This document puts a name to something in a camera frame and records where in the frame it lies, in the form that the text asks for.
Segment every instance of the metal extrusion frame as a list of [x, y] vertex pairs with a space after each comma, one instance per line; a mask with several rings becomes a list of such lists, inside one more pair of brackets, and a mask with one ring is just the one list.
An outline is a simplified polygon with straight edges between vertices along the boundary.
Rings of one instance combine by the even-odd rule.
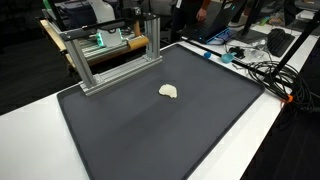
[[[160, 56], [160, 18], [150, 13], [148, 14], [148, 17], [149, 19], [145, 21], [145, 36], [147, 36], [149, 39], [149, 43], [146, 46], [146, 54], [117, 68], [113, 68], [109, 71], [96, 75], [92, 74], [88, 65], [88, 61], [99, 56], [100, 54], [88, 56], [88, 52], [84, 52], [82, 50], [79, 40], [75, 38], [75, 36], [80, 38], [80, 36], [85, 36], [89, 33], [92, 33], [92, 29], [89, 31], [84, 31], [80, 28], [78, 30], [61, 32], [59, 28], [55, 27], [54, 24], [49, 23], [65, 43], [65, 46], [82, 79], [79, 84], [87, 96], [98, 93], [105, 88], [110, 87], [156, 64], [159, 64], [162, 61], [162, 57]], [[123, 49], [126, 46], [127, 43], [122, 43], [119, 47], [115, 47], [108, 52], [112, 53], [117, 49]]]

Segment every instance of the power cord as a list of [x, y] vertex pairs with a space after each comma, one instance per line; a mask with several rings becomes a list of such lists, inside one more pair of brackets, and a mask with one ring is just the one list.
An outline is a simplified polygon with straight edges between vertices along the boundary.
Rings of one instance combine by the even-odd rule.
[[256, 71], [248, 71], [252, 79], [263, 84], [270, 92], [278, 96], [283, 104], [294, 108], [297, 111], [311, 113], [314, 108], [312, 94], [308, 85], [300, 77], [299, 72], [292, 66], [286, 65], [281, 71], [276, 72], [276, 76], [272, 76], [272, 72], [276, 69], [279, 62], [263, 61], [249, 63], [253, 69], [264, 71], [265, 76], [258, 75]]

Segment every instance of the white table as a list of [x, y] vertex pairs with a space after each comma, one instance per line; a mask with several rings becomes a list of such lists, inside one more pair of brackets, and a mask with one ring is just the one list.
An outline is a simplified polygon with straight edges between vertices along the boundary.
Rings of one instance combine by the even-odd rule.
[[[271, 26], [257, 26], [254, 29], [268, 33]], [[289, 64], [300, 70], [316, 41], [316, 37], [310, 36]], [[181, 44], [196, 53], [205, 52], [188, 43]], [[219, 53], [225, 52], [221, 46], [206, 47]], [[217, 57], [210, 59], [222, 64]], [[245, 70], [236, 70], [231, 63], [222, 65], [246, 75]], [[89, 179], [56, 95], [0, 116], [0, 179]], [[267, 91], [263, 93], [226, 133], [190, 179], [240, 179], [280, 110], [280, 101]]]

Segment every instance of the floor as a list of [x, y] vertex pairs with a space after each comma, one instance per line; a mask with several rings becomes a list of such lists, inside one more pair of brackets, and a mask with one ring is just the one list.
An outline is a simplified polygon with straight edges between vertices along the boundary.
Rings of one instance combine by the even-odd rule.
[[[320, 40], [318, 40], [300, 75], [310, 91], [320, 95]], [[319, 109], [320, 99], [313, 97]], [[320, 111], [298, 113], [288, 109], [273, 124], [242, 180], [320, 179]]]

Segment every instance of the black mat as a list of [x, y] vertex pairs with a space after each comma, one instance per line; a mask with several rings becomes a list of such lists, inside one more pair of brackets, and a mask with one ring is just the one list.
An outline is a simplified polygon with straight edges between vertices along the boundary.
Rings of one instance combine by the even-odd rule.
[[[58, 94], [91, 179], [188, 177], [264, 91], [182, 46], [162, 55], [161, 64], [92, 97], [79, 87]], [[177, 99], [158, 94], [167, 83]]]

